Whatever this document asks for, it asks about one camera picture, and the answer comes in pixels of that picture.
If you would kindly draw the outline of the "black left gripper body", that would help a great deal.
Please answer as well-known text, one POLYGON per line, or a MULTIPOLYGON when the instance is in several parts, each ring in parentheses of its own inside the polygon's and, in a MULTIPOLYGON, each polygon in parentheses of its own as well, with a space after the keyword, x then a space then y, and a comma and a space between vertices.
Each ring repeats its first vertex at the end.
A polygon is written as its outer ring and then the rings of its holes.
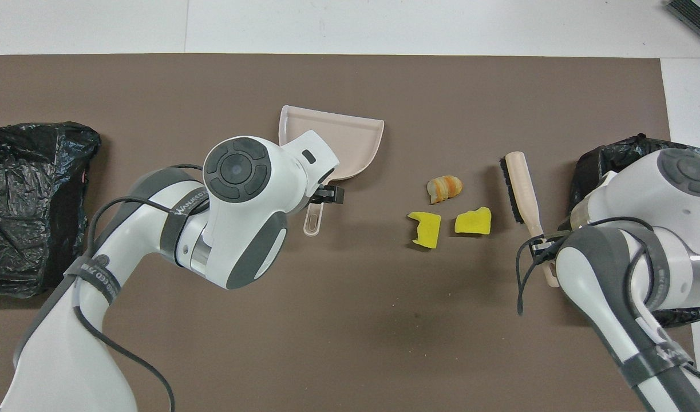
POLYGON ((339 185, 319 185, 311 196, 311 204, 344 204, 345 189, 339 185))

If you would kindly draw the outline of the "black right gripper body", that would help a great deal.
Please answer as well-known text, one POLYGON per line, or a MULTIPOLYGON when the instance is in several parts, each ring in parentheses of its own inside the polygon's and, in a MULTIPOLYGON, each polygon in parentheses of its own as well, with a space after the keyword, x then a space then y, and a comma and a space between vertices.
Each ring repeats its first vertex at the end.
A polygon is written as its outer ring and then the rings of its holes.
POLYGON ((528 240, 531 258, 535 263, 542 263, 553 258, 561 248, 562 232, 543 233, 528 240))

